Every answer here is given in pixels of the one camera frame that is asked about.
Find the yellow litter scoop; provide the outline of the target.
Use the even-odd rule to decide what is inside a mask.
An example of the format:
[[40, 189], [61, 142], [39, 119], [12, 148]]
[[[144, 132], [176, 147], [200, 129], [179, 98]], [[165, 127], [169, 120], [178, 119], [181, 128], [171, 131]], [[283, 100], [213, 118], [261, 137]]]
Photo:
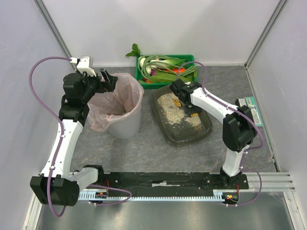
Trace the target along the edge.
[[177, 107], [182, 108], [185, 117], [195, 117], [201, 113], [201, 109], [197, 106], [193, 105], [188, 107], [187, 105], [184, 105], [178, 98], [173, 98], [172, 100]]

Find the pink plastic trash bag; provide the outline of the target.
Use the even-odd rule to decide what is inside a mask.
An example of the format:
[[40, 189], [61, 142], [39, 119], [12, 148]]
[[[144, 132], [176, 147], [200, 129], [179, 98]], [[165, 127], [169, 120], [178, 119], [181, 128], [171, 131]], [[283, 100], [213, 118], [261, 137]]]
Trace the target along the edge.
[[142, 103], [144, 88], [129, 73], [114, 73], [118, 77], [113, 92], [96, 93], [89, 101], [88, 121], [91, 129], [106, 131], [109, 126], [107, 114], [116, 106]]

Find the dark grey litter tray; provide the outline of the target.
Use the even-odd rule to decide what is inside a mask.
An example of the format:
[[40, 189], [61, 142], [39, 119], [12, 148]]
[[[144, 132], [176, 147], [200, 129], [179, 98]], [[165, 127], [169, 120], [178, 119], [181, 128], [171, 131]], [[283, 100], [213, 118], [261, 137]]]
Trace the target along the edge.
[[205, 111], [187, 116], [177, 97], [168, 86], [157, 89], [151, 96], [151, 106], [165, 141], [172, 146], [183, 146], [208, 137], [213, 125]]

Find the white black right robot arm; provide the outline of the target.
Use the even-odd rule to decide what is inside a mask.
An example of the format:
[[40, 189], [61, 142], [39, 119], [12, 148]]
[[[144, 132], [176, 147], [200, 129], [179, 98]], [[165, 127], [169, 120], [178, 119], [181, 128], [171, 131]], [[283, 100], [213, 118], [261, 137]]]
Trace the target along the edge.
[[223, 126], [222, 139], [227, 147], [225, 162], [220, 169], [222, 183], [234, 184], [241, 175], [241, 161], [257, 135], [252, 113], [246, 105], [229, 104], [207, 90], [198, 82], [185, 84], [181, 79], [171, 83], [170, 90], [179, 99], [185, 115], [204, 110]]

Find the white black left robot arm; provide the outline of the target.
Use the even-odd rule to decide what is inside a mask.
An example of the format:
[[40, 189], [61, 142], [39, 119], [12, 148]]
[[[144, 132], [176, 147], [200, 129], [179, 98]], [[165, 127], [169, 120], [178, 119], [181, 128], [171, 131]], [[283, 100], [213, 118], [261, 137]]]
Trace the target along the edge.
[[56, 118], [59, 127], [56, 142], [39, 176], [33, 176], [30, 187], [43, 205], [74, 206], [79, 193], [91, 184], [104, 183], [101, 165], [85, 165], [70, 173], [71, 160], [89, 114], [88, 102], [97, 93], [113, 92], [118, 78], [105, 69], [101, 75], [71, 73], [63, 79], [64, 95]]

